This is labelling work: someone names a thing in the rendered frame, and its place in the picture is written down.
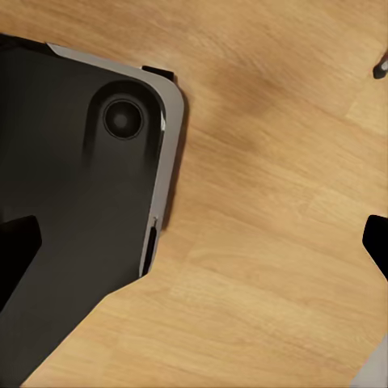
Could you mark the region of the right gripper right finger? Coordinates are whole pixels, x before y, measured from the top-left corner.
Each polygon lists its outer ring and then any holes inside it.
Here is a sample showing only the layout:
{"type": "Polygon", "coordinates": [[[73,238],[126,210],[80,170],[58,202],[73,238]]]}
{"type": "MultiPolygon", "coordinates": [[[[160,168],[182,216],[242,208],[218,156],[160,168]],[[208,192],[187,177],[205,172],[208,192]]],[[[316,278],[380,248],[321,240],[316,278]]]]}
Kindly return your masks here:
{"type": "Polygon", "coordinates": [[[362,242],[388,279],[388,218],[370,215],[365,225],[362,242]]]}

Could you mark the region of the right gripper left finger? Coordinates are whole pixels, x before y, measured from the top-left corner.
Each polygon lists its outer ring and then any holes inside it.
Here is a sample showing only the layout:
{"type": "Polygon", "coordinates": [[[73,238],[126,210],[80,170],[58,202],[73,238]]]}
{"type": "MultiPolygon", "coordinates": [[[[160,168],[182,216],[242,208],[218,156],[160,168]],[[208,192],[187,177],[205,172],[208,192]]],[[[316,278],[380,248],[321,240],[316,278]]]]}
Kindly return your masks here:
{"type": "Polygon", "coordinates": [[[0,224],[0,311],[42,246],[36,216],[0,224]]]}

